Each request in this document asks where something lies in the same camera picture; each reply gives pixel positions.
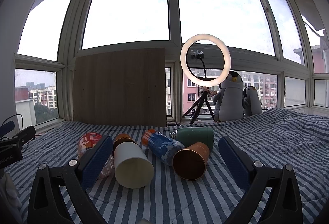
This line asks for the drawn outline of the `clear cup with red label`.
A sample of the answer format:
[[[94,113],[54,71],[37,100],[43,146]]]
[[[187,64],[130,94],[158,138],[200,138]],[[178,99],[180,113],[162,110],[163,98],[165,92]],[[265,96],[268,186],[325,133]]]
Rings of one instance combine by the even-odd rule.
[[[87,150],[92,149],[102,139],[102,135],[89,132],[81,136],[78,141],[78,160],[86,153]],[[98,179],[103,179],[109,176],[114,169],[114,158],[111,154],[106,161],[102,171],[100,172]]]

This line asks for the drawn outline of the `cream paper cup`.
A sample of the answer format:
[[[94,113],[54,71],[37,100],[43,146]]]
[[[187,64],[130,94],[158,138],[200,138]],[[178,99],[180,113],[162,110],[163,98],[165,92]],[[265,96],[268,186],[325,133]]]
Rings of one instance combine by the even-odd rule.
[[[142,149],[133,142],[123,142],[114,151],[115,178],[129,189],[142,188],[154,177],[154,167]]]

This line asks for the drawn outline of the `brown cup behind cream cup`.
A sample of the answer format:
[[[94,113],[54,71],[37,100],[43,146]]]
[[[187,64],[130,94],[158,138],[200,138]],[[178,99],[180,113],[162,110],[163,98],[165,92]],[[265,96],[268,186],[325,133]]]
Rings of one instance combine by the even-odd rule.
[[[115,149],[124,142],[132,142],[132,143],[136,143],[136,141],[134,139],[132,139],[132,137],[128,134],[122,133],[119,134],[115,137],[115,140],[113,141],[113,152],[115,151]]]

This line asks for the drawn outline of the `orange cup with dark interior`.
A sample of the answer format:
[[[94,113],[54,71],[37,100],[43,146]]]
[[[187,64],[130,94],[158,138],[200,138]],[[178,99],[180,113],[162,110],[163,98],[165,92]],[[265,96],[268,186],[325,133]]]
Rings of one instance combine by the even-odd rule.
[[[206,171],[210,150],[202,142],[179,150],[172,158],[172,167],[177,176],[188,180],[197,181]]]

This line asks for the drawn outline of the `blue white striped quilt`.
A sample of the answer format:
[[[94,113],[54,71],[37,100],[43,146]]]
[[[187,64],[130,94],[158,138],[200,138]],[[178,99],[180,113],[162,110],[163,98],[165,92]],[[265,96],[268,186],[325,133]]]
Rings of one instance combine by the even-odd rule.
[[[328,201],[328,118],[273,108],[238,121],[212,123],[214,140],[230,136],[253,160],[270,167],[291,164],[301,194],[303,222],[312,223]],[[116,137],[126,133],[140,142],[146,126],[99,126],[65,122],[32,141],[21,161],[6,168],[18,189],[22,218],[38,165],[63,166],[78,155],[79,138],[88,133]],[[223,223],[243,196],[214,147],[204,176],[186,181],[150,150],[144,153],[154,166],[146,187],[129,190],[114,176],[98,180],[88,194],[110,223]]]

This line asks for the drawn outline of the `small grey penguin plush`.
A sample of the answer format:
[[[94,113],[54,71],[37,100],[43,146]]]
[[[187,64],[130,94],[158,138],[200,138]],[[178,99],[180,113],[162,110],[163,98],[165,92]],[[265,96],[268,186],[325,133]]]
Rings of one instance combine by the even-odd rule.
[[[247,86],[243,90],[243,108],[247,117],[262,113],[262,103],[255,87]]]

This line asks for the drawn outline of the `wooden board panel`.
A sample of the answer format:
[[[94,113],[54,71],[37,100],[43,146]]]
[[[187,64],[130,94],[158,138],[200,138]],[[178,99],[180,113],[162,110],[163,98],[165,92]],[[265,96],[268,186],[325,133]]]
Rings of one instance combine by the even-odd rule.
[[[166,126],[165,50],[133,49],[78,57],[73,120],[111,126]]]

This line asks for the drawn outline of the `large grey penguin plush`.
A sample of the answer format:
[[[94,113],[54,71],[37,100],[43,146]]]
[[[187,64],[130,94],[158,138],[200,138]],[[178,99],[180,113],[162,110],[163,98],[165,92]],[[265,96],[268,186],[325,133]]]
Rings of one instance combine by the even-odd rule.
[[[219,84],[219,91],[212,100],[215,105],[215,121],[225,122],[243,118],[243,86],[240,74],[231,70]]]

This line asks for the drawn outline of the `green insulated bottle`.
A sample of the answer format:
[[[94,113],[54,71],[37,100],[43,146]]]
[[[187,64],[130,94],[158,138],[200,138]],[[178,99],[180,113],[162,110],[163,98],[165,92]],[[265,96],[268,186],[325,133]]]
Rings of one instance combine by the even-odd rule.
[[[170,137],[186,148],[194,143],[204,143],[210,151],[214,145],[214,130],[211,127],[183,127],[170,132]]]

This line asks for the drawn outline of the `phone holder with gooseneck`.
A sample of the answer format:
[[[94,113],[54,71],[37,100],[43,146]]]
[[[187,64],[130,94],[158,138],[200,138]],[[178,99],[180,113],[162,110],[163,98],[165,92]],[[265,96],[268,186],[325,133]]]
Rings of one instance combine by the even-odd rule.
[[[202,51],[199,51],[199,50],[191,51],[191,59],[198,59],[198,60],[201,61],[202,67],[204,69],[204,78],[206,79],[207,78],[207,75],[206,75],[206,66],[205,66],[205,63],[203,61],[203,59],[204,59],[204,53]]]

